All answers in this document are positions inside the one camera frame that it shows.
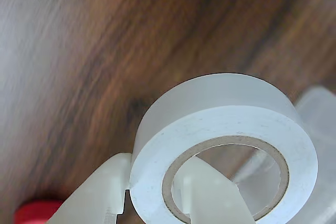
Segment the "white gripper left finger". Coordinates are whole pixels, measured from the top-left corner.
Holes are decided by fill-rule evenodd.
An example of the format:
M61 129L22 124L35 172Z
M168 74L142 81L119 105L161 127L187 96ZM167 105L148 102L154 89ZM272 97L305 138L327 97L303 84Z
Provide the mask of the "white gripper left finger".
M131 154L119 153L99 166L58 208L49 223L116 223L129 189Z

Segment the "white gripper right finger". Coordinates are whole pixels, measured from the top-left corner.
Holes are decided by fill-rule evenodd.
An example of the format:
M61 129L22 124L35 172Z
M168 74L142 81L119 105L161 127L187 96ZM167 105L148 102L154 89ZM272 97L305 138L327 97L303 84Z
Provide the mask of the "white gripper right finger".
M255 223L236 184L196 156L177 171L172 196L190 223Z

